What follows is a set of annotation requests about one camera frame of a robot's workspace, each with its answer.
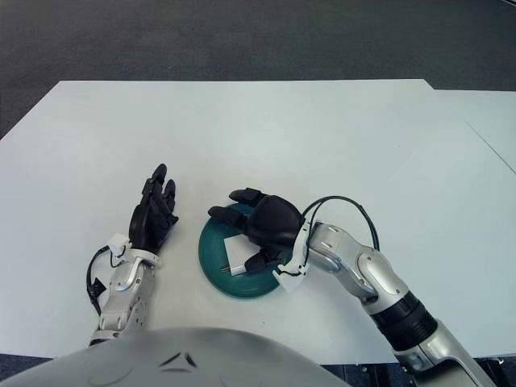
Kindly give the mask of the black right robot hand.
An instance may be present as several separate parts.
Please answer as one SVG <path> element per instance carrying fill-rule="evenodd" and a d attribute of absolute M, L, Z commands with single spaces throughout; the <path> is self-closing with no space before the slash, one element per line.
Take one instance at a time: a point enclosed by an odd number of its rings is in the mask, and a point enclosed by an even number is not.
<path fill-rule="evenodd" d="M 229 198 L 252 208 L 244 214 L 232 207 L 213 206 L 208 215 L 233 227 L 260 250 L 244 262 L 248 273 L 266 269 L 280 258 L 282 252 L 293 250 L 302 226 L 302 214 L 290 202 L 277 195 L 268 195 L 258 189 L 237 189 Z"/>

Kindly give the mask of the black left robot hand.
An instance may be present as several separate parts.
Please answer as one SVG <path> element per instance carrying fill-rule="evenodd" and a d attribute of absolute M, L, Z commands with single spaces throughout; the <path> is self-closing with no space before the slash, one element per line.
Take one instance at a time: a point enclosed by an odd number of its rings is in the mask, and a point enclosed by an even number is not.
<path fill-rule="evenodd" d="M 167 166 L 159 164 L 145 181 L 141 201 L 134 209 L 129 225 L 132 247 L 156 255 L 178 221 L 173 213 L 176 185 L 173 179 L 165 181 L 166 174 Z"/>

